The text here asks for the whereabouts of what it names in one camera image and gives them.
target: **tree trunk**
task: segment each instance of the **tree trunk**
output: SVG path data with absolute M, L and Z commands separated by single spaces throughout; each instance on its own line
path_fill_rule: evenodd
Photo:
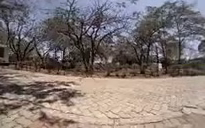
M 146 65 L 149 65 L 149 54 L 150 54 L 150 47 L 151 44 L 149 43 L 148 47 L 147 47 L 147 52 L 146 52 Z
M 182 42 L 178 43 L 178 64 L 181 64 L 181 56 L 182 56 Z

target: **stone paving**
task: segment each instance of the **stone paving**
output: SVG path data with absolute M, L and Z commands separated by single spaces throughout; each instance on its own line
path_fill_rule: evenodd
M 0 68 L 0 128 L 205 127 L 205 76 L 80 78 Z

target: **paving stone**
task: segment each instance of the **paving stone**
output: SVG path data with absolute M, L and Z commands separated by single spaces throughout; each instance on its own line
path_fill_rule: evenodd
M 162 122 L 155 123 L 155 128 L 164 128 L 164 124 Z
M 205 77 L 149 80 L 104 78 L 95 78 L 92 80 L 87 78 L 79 82 L 79 78 L 75 77 L 32 74 L 6 69 L 0 69 L 0 74 L 11 77 L 5 84 L 19 83 L 22 87 L 28 86 L 30 82 L 34 83 L 34 81 L 76 82 L 78 80 L 81 86 L 70 86 L 68 89 L 78 89 L 84 93 L 81 97 L 72 97 L 70 101 L 73 101 L 73 104 L 67 106 L 68 103 L 63 101 L 62 97 L 57 95 L 56 92 L 61 87 L 58 85 L 53 88 L 52 86 L 49 90 L 54 89 L 55 93 L 51 93 L 48 98 L 57 97 L 59 99 L 58 101 L 47 103 L 44 102 L 46 99 L 42 99 L 43 102 L 37 105 L 25 103 L 15 111 L 9 110 L 7 115 L 0 115 L 0 128 L 4 128 L 3 126 L 5 125 L 2 124 L 8 124 L 8 128 L 12 127 L 13 124 L 14 126 L 23 128 L 26 126 L 32 127 L 41 116 L 40 110 L 45 112 L 49 117 L 56 117 L 58 120 L 73 120 L 76 124 L 82 123 L 82 127 L 87 128 L 101 128 L 106 125 L 110 127 L 114 123 L 115 127 L 122 125 L 124 128 L 169 128 L 178 126 L 181 128 L 190 127 L 190 125 L 187 125 L 189 122 L 192 123 L 191 125 L 197 123 L 195 121 L 193 122 L 193 119 L 190 119 L 190 117 L 186 118 L 185 115 L 191 115 L 192 113 L 205 115 L 205 111 L 198 108 L 198 106 L 200 108 L 205 107 Z M 18 96 L 7 92 L 4 97 L 5 99 L 13 98 L 14 102 L 20 100 L 33 101 L 33 97 L 25 93 Z M 13 103 L 5 99 L 0 99 L 0 103 Z M 39 111 L 29 111 L 29 108 L 37 107 Z M 78 127 L 76 124 L 72 124 L 69 127 Z M 39 127 L 57 128 L 58 125 L 54 125 L 53 127 L 46 125 Z
M 154 124 L 145 124 L 145 128 L 155 128 Z

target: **pavement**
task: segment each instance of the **pavement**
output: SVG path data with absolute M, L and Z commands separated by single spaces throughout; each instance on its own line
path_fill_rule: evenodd
M 205 128 L 205 76 L 82 78 L 0 68 L 0 128 Z

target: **bare tree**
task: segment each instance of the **bare tree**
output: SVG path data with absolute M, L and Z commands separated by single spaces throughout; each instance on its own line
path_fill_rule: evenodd
M 108 43 L 108 39 L 127 25 L 126 17 L 112 11 L 109 2 L 95 2 L 93 6 L 83 9 L 77 8 L 76 0 L 69 0 L 66 7 L 57 9 L 57 15 L 52 20 L 56 21 L 57 32 L 68 37 L 79 50 L 87 72 L 93 71 L 101 44 Z
M 0 20 L 7 32 L 7 45 L 17 62 L 24 61 L 34 50 L 34 21 L 30 20 L 28 7 L 22 10 L 0 9 Z

